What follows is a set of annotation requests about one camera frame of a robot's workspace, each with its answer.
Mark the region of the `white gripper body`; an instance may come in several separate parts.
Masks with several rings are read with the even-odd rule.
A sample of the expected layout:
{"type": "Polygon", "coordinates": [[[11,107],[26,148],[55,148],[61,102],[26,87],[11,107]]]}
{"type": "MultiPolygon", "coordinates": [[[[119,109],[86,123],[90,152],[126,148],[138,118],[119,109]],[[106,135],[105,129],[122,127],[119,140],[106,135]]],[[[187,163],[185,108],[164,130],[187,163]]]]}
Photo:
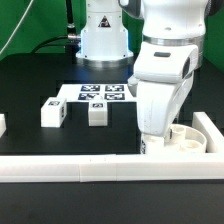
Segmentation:
{"type": "Polygon", "coordinates": [[[128,88],[136,97],[139,130],[165,136],[193,84],[198,47],[143,42],[128,88]]]}

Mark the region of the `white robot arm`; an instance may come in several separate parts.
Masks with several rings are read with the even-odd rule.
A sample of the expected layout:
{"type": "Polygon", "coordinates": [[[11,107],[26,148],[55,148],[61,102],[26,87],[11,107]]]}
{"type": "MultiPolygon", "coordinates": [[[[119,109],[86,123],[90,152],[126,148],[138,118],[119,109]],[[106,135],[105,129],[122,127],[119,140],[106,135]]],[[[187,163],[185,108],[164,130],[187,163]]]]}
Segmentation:
{"type": "Polygon", "coordinates": [[[130,57],[121,13],[142,19],[143,41],[128,87],[140,131],[163,136],[201,66],[205,18],[223,7],[224,0],[86,0],[77,57],[98,66],[130,57]]]}

